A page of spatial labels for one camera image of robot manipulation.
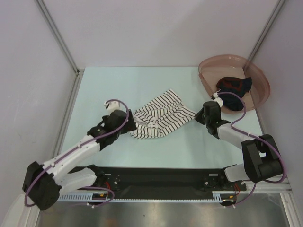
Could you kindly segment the black white striped tank top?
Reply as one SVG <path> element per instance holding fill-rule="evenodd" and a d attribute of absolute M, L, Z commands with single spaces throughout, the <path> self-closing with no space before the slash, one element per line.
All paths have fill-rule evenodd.
<path fill-rule="evenodd" d="M 129 132 L 135 139 L 163 138 L 195 118 L 182 99 L 169 89 L 143 107 L 135 110 L 136 130 Z"/>

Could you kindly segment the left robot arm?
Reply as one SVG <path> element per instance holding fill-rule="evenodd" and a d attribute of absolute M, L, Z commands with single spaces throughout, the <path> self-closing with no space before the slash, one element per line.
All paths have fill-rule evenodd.
<path fill-rule="evenodd" d="M 66 152 L 40 164 L 33 162 L 27 167 L 22 190 L 24 205 L 46 210 L 53 206 L 61 195 L 77 189 L 101 188 L 105 183 L 102 171 L 90 165 L 72 173 L 77 164 L 113 144 L 120 135 L 136 130 L 131 110 L 114 110 L 102 117 L 77 145 Z"/>

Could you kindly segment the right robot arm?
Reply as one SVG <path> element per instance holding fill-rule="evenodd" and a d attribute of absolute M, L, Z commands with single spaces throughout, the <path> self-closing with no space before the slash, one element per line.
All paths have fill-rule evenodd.
<path fill-rule="evenodd" d="M 271 135 L 256 136 L 223 120 L 216 101 L 205 102 L 195 120 L 204 125 L 210 135 L 242 151 L 243 163 L 224 168 L 224 174 L 219 176 L 222 189 L 231 189 L 236 181 L 281 183 L 286 178 L 283 160 Z"/>

